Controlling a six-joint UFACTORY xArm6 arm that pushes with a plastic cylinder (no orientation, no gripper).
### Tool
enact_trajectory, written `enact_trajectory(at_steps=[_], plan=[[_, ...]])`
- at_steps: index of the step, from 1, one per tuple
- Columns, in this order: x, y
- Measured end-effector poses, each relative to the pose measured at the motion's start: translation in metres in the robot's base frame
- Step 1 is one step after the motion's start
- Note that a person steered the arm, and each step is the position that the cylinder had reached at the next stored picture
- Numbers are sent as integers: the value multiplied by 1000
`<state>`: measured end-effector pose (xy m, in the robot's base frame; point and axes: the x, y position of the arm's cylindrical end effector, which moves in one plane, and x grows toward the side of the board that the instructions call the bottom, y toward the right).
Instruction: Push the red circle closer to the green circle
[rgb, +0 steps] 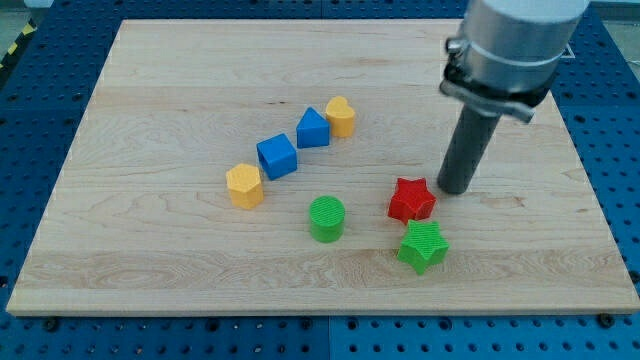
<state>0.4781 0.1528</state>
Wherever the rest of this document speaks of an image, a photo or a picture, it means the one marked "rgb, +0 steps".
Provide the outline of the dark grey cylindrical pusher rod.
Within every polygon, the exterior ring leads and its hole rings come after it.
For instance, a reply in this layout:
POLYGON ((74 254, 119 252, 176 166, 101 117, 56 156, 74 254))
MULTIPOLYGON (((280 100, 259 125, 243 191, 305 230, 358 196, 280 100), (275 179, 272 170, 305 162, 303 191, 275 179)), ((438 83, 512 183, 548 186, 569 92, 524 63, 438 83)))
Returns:
POLYGON ((462 108, 437 177, 441 190, 458 195, 468 189, 499 120, 499 115, 462 108))

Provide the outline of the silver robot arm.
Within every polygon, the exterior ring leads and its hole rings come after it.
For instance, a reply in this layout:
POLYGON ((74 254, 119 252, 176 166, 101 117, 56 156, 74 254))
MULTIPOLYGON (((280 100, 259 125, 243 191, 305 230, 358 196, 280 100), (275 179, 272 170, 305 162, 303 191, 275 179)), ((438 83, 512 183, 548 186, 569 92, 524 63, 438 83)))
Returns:
POLYGON ((546 97, 587 0, 471 0, 440 91, 463 104, 437 184, 464 193, 501 117, 529 123, 546 97))

